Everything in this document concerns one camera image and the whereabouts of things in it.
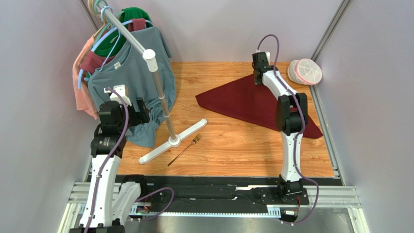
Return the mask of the dark red cloth napkin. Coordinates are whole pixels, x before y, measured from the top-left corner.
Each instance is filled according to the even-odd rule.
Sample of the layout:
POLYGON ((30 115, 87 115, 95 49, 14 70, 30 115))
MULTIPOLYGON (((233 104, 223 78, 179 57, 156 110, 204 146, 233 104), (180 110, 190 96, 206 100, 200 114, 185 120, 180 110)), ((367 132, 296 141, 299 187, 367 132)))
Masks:
POLYGON ((213 112, 279 130, 276 110, 283 102, 268 87, 254 84, 253 74, 203 92, 196 100, 199 106, 213 112))

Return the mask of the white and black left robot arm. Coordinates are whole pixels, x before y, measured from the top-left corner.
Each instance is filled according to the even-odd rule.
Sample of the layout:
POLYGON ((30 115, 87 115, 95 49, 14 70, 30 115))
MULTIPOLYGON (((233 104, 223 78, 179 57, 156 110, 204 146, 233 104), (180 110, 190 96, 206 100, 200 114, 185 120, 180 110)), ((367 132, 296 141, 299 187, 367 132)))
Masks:
POLYGON ((71 233, 123 233, 135 200, 141 195, 140 175, 121 183, 113 197, 116 174, 126 144, 126 130, 149 122, 149 110, 142 98, 136 99, 138 109, 121 100, 100 105, 100 124, 91 142, 92 175, 86 209, 79 226, 71 233))

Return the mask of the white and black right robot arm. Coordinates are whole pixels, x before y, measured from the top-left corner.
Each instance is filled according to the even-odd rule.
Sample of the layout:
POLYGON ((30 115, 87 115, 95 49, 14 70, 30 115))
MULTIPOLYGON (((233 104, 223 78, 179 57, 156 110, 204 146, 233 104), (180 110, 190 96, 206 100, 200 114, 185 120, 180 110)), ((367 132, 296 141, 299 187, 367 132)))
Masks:
POLYGON ((252 54, 254 82, 267 87, 277 100, 276 129, 280 131, 283 163, 277 185, 277 198, 290 203, 303 193, 300 150, 308 122, 307 95, 298 93, 282 78, 275 65, 270 65, 266 52, 252 54))

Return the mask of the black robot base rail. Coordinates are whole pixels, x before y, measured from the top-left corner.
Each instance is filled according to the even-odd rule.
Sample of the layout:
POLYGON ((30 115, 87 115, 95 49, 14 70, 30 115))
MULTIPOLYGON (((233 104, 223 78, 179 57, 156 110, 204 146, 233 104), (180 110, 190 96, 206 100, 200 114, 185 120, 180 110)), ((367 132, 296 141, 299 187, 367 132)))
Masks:
POLYGON ((180 177, 118 175, 115 183, 141 184, 140 199, 154 214, 265 214, 270 205, 278 211, 272 218, 293 222, 297 208, 312 207, 309 200, 310 181, 304 182, 301 194, 282 197, 278 188, 280 178, 253 177, 180 177))

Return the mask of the gold metal fork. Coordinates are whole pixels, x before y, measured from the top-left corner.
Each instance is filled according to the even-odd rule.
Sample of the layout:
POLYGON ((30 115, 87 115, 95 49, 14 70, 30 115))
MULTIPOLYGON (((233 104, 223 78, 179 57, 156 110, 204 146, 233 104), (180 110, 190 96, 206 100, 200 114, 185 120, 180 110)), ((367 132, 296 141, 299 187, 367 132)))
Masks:
POLYGON ((181 155, 183 155, 191 146, 196 145, 197 142, 201 139, 201 134, 197 134, 191 141, 191 143, 181 152, 179 153, 173 160, 168 163, 168 167, 170 167, 181 155))

